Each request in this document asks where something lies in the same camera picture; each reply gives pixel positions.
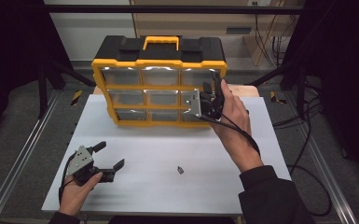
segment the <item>yellow and black toolbox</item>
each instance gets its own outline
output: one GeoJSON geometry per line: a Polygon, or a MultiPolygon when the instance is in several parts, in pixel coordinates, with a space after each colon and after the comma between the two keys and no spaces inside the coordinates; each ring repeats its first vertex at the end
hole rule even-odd
{"type": "Polygon", "coordinates": [[[206,127],[186,101],[202,83],[214,85],[227,64],[217,37],[109,35],[92,62],[94,79],[117,125],[206,127]]]}

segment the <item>white tabletop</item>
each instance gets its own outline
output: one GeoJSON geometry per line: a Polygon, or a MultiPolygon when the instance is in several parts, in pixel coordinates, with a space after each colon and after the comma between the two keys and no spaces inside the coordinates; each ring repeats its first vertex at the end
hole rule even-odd
{"type": "MultiPolygon", "coordinates": [[[[263,98],[242,98],[250,111],[252,133],[262,160],[289,179],[263,98]]],[[[90,193],[83,212],[109,215],[240,216],[243,191],[239,170],[210,128],[117,126],[106,111],[103,95],[90,95],[71,143],[43,204],[59,209],[58,188],[64,165],[80,146],[106,141],[93,153],[94,166],[110,169],[125,159],[113,183],[100,183],[90,193]],[[179,174],[177,167],[183,168],[179,174]]]]}

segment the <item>toolbox handle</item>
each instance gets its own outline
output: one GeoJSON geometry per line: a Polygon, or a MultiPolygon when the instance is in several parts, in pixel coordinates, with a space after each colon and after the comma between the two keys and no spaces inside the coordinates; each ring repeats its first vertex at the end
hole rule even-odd
{"type": "Polygon", "coordinates": [[[147,44],[176,44],[176,50],[179,50],[179,37],[178,36],[147,36],[144,43],[144,50],[147,44]]]}

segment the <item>black horizontal bar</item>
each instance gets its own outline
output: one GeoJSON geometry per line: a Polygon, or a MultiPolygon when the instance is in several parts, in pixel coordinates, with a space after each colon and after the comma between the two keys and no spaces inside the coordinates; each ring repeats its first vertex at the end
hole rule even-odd
{"type": "Polygon", "coordinates": [[[311,12],[303,7],[227,7],[227,6],[108,6],[108,5],[28,5],[25,9],[50,13],[193,13],[300,15],[311,12]]]}

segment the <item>black sleeve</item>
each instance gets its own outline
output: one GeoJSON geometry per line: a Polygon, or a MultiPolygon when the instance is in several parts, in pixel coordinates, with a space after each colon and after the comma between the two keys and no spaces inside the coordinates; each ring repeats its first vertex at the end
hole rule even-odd
{"type": "Polygon", "coordinates": [[[315,223],[292,181],[278,178],[272,166],[261,166],[240,175],[243,217],[255,223],[315,223]]]}
{"type": "Polygon", "coordinates": [[[56,212],[54,216],[51,218],[48,224],[79,224],[80,220],[77,217],[71,217],[69,215],[56,212]]]}

